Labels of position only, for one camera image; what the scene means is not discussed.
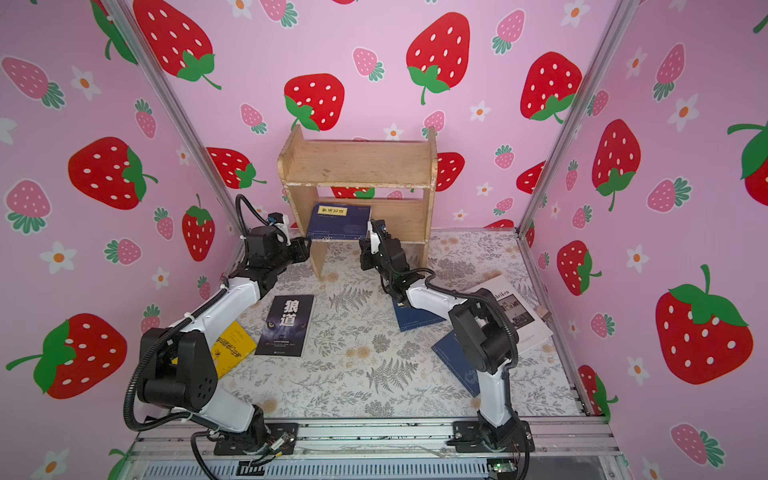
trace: pink strawberry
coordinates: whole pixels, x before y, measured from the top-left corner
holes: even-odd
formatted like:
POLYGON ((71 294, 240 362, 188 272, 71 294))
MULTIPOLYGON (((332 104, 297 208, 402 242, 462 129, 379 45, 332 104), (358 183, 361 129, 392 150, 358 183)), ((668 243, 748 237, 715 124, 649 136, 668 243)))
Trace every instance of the pink strawberry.
POLYGON ((571 223, 574 227, 580 230, 586 227, 590 220, 592 220, 592 207, 584 205, 583 207, 576 209, 576 213, 574 214, 571 223))
POLYGON ((19 91, 33 100, 39 100, 48 108, 64 107, 64 94, 58 84, 48 81, 48 76, 37 65, 8 55, 2 58, 2 69, 19 91))
POLYGON ((107 243, 107 249, 104 250, 104 256, 112 263, 120 262, 120 265, 131 265, 141 257, 141 248, 128 238, 112 240, 107 243))
POLYGON ((523 35, 523 26, 525 25, 525 11, 517 9, 504 17, 496 27, 496 35, 493 38, 493 50, 496 55, 503 55, 507 50, 511 50, 512 44, 523 35))
POLYGON ((596 95, 592 96, 587 106, 587 115, 590 117, 597 117, 603 108, 608 105, 608 92, 600 90, 596 95))
POLYGON ((139 128, 144 132, 147 138, 154 138, 154 132, 157 130, 157 122, 152 116, 152 109, 149 108, 149 104, 144 101, 143 98, 136 100, 136 123, 139 124, 139 128))
POLYGON ((538 256, 538 267, 542 270, 549 266, 549 253, 543 252, 538 256))
POLYGON ((141 320, 141 333, 144 334, 149 329, 160 328, 160 307, 154 303, 144 311, 144 318, 141 320))
POLYGON ((243 119, 243 123, 250 127, 252 132, 259 135, 266 133, 264 117, 261 116, 256 108, 253 108, 248 104, 242 104, 240 106, 240 117, 243 119))
POLYGON ((674 182, 665 178, 648 195, 648 208, 663 214, 672 210, 672 207, 680 208, 690 199, 691 190, 693 187, 686 178, 678 177, 674 182))
POLYGON ((706 465, 707 461, 714 468, 725 465, 725 452, 704 430, 699 432, 692 425, 680 423, 670 429, 670 436, 674 444, 699 465, 706 465))
POLYGON ((165 240, 170 240, 174 237, 174 219, 168 216, 168 210, 158 207, 154 211, 154 221, 157 223, 157 232, 165 240))
POLYGON ((210 298, 210 282, 205 275, 197 279, 197 288, 201 299, 208 300, 210 298))
POLYGON ((424 119, 424 128, 422 128, 422 135, 424 138, 429 137, 429 128, 435 128, 435 137, 437 132, 442 130, 445 126, 445 112, 442 110, 435 110, 427 118, 424 119))
POLYGON ((592 327, 592 331, 602 339, 613 336, 616 331, 614 319, 607 313, 598 313, 593 316, 590 326, 592 327))
POLYGON ((283 28, 293 28, 298 23, 299 14, 293 9, 293 3, 286 0, 259 0, 264 13, 273 22, 280 22, 283 28))
POLYGON ((568 173, 565 174, 565 189, 569 192, 574 189, 574 185, 576 184, 576 179, 578 178, 577 169, 578 162, 576 160, 571 160, 571 163, 568 165, 568 173))
POLYGON ((368 77, 370 81, 379 81, 384 78, 384 65, 378 61, 376 54, 366 48, 355 48, 352 52, 352 60, 355 61, 357 73, 368 77))
POLYGON ((496 160, 494 160, 494 163, 496 163, 499 168, 506 170, 512 166, 513 161, 515 161, 515 154, 512 153, 512 147, 509 145, 502 145, 496 149, 496 160))
POLYGON ((515 200, 511 197, 505 198, 496 204, 496 208, 493 209, 493 214, 496 216, 506 214, 507 211, 512 208, 514 202, 515 200))
POLYGON ((42 187, 32 180, 20 180, 5 195, 5 205, 10 212, 5 218, 13 230, 24 235, 37 233, 46 226, 44 217, 51 214, 51 203, 42 187))
POLYGON ((654 85, 656 101, 665 99, 674 90, 674 81, 683 73, 685 68, 685 46, 681 43, 673 46, 667 57, 659 65, 654 85))

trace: white flower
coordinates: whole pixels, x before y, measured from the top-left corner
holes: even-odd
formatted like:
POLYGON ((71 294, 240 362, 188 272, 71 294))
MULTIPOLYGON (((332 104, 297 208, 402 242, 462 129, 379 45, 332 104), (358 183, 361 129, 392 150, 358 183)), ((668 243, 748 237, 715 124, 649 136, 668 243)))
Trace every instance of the white flower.
POLYGON ((478 185, 478 196, 485 195, 487 197, 491 190, 493 190, 493 187, 489 187, 488 182, 485 182, 483 185, 478 185))
POLYGON ((74 258, 74 255, 77 252, 78 251, 74 249, 65 250, 60 242, 54 242, 53 250, 41 253, 40 258, 48 262, 48 271, 53 275, 61 268, 64 270, 74 270, 72 258, 74 258))
POLYGON ((32 475, 30 475, 29 478, 51 480, 54 475, 61 475, 62 473, 66 472, 67 464, 64 463, 64 460, 67 459, 67 455, 69 455, 69 449, 59 453, 46 453, 42 467, 32 472, 32 475))
POLYGON ((576 338, 576 334, 580 332, 576 326, 576 320, 568 320, 568 332, 576 338))
POLYGON ((627 375, 633 376, 634 379, 637 380, 638 385, 643 385, 643 379, 650 377, 650 373, 648 373, 648 371, 643 368, 643 359, 640 357, 633 359, 632 357, 628 356, 627 361, 629 362, 629 370, 627 370, 627 375))
POLYGON ((629 260, 627 260, 627 268, 634 267, 638 273, 643 271, 643 263, 650 260, 647 255, 643 255, 642 245, 638 245, 634 250, 627 248, 627 255, 629 256, 629 260))
POLYGON ((699 111, 694 108, 696 100, 699 99, 699 94, 694 94, 688 101, 678 98, 674 104, 675 112, 667 120, 668 124, 677 124, 677 131, 681 132, 685 128, 686 122, 699 117, 699 111))
POLYGON ((645 478, 648 480, 664 480, 661 478, 661 475, 659 475, 659 464, 656 462, 651 463, 643 457, 643 466, 643 476, 645 478))
POLYGON ((563 5, 563 9, 565 10, 565 16, 563 17, 563 21, 560 22, 560 26, 570 24, 574 27, 578 27, 581 16, 589 12, 589 5, 584 5, 584 0, 576 0, 576 2, 563 5))
POLYGON ((234 18, 240 18, 241 15, 249 20, 252 18, 248 8, 253 4, 253 0, 227 0, 227 3, 232 5, 234 18))
POLYGON ((400 140, 402 129, 398 130, 397 124, 392 124, 389 128, 384 129, 384 133, 386 134, 387 140, 400 140))
POLYGON ((683 8, 685 8, 685 3, 688 0, 672 0, 672 3, 670 3, 670 8, 677 7, 678 12, 682 12, 683 8))
POLYGON ((472 116, 469 120, 485 121, 485 114, 491 111, 491 108, 485 106, 485 100, 480 100, 480 103, 474 107, 470 107, 469 111, 472 112, 472 116))
POLYGON ((72 65, 72 74, 74 78, 72 78, 70 84, 78 90, 82 90, 83 95, 88 100, 93 100, 95 94, 101 93, 101 90, 94 83, 94 75, 91 72, 82 72, 79 68, 72 65))
POLYGON ((179 156, 179 165, 187 165, 189 167, 190 153, 187 151, 184 145, 182 145, 181 148, 176 150, 176 155, 179 156))
POLYGON ((154 281, 154 289, 159 290, 162 286, 168 286, 169 276, 170 272, 164 271, 163 267, 159 266, 157 268, 157 273, 152 276, 152 281, 154 281))
POLYGON ((634 57, 627 60, 627 77, 637 77, 640 74, 640 65, 645 61, 648 56, 647 53, 643 53, 640 47, 637 47, 637 51, 634 53, 634 57))
POLYGON ((10 118, 0 118, 0 141, 8 145, 13 145, 10 131, 16 128, 16 122, 10 118))

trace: book cover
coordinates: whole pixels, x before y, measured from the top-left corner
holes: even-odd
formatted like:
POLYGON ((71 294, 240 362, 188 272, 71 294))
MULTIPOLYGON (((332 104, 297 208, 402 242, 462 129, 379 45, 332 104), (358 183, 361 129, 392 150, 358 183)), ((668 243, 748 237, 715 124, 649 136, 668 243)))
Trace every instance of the book cover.
POLYGON ((301 356, 314 300, 314 295, 275 296, 256 355, 301 356))
POLYGON ((440 315, 419 308, 408 308, 396 300, 392 301, 392 305, 395 307, 395 317, 401 332, 445 321, 440 315))
POLYGON ((317 203, 306 235, 312 240, 357 241, 368 235, 371 207, 317 203))
POLYGON ((462 383, 464 388, 472 394, 472 396, 480 395, 480 384, 478 383, 478 371, 475 370, 464 356, 462 346, 458 343, 456 338, 456 332, 451 332, 442 337, 435 345, 432 346, 432 350, 443 361, 444 364, 451 370, 459 382, 462 383))

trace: blue book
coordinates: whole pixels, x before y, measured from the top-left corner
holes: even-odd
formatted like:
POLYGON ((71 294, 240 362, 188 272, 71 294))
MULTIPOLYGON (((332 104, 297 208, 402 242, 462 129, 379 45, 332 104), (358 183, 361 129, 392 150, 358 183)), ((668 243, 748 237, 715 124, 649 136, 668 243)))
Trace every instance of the blue book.
POLYGON ((408 308, 400 305, 396 300, 392 301, 392 305, 395 307, 395 316, 401 332, 445 321, 440 315, 420 308, 408 308))
POLYGON ((371 207, 317 203, 306 235, 312 240, 364 240, 368 235, 371 207))
POLYGON ((456 338, 456 332, 451 330, 448 335, 442 337, 440 341, 432 346, 432 350, 435 351, 437 356, 448 366, 473 397, 480 395, 478 371, 464 357, 462 346, 456 338))

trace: floral tablecloth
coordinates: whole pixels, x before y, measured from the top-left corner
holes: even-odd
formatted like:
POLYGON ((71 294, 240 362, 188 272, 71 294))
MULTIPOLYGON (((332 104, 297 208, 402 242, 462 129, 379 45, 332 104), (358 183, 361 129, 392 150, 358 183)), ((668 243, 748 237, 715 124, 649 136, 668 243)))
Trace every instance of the floral tablecloth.
MULTIPOLYGON (((438 274, 436 284, 460 290, 504 274, 538 305, 511 233, 434 233, 429 266, 438 274)), ((472 398, 431 348, 451 323, 401 333, 379 275, 361 271, 357 245, 332 243, 320 280, 309 262, 292 265, 239 322, 258 341, 274 296, 300 293, 315 296, 302 357, 248 356, 220 387, 272 418, 476 415, 481 399, 472 398)), ((551 339, 521 354, 511 399, 520 415, 579 414, 551 339)))

